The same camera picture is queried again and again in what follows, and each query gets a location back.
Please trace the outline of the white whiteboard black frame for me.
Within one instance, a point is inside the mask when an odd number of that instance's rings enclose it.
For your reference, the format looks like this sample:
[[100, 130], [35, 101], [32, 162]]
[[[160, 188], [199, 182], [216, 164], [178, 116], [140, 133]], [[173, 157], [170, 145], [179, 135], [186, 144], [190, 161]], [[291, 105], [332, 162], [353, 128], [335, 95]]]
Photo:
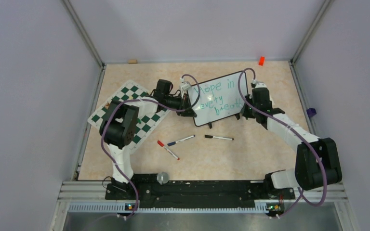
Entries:
[[197, 127], [239, 114], [248, 94], [248, 82], [243, 71], [217, 77], [193, 85], [187, 90], [196, 113]]

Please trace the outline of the black cap marker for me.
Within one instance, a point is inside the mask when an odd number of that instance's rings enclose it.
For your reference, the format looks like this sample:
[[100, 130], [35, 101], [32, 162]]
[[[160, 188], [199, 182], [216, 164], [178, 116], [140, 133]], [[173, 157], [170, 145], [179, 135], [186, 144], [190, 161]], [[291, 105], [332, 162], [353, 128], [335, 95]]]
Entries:
[[204, 135], [204, 137], [207, 139], [221, 139], [221, 140], [228, 140], [228, 141], [234, 140], [234, 138], [230, 138], [230, 137], [221, 137], [221, 136], [213, 136], [213, 135]]

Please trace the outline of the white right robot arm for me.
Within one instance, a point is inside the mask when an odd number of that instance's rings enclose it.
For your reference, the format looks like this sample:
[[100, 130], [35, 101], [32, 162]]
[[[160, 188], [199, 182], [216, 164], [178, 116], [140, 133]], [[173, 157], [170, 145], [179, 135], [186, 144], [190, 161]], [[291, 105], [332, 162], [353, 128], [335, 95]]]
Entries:
[[277, 198], [284, 188], [300, 187], [311, 190], [342, 180], [336, 143], [331, 138], [320, 138], [294, 123], [283, 110], [274, 108], [267, 87], [253, 85], [245, 96], [241, 112], [253, 118], [266, 130], [281, 137], [296, 152], [295, 167], [266, 174], [264, 194]]

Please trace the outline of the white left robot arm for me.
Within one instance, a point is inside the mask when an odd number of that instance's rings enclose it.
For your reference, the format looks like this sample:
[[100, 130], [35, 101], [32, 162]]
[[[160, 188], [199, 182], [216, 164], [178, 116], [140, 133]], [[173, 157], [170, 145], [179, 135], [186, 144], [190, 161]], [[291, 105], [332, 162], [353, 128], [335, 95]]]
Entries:
[[187, 90], [191, 88], [188, 81], [181, 81], [178, 93], [171, 93], [173, 84], [160, 79], [151, 93], [136, 99], [123, 101], [112, 100], [106, 111], [105, 118], [99, 128], [101, 147], [110, 158], [113, 165], [111, 186], [124, 199], [133, 197], [134, 184], [130, 183], [133, 177], [128, 145], [132, 143], [136, 133], [138, 119], [160, 112], [162, 109], [171, 109], [179, 116], [196, 117], [192, 109]]

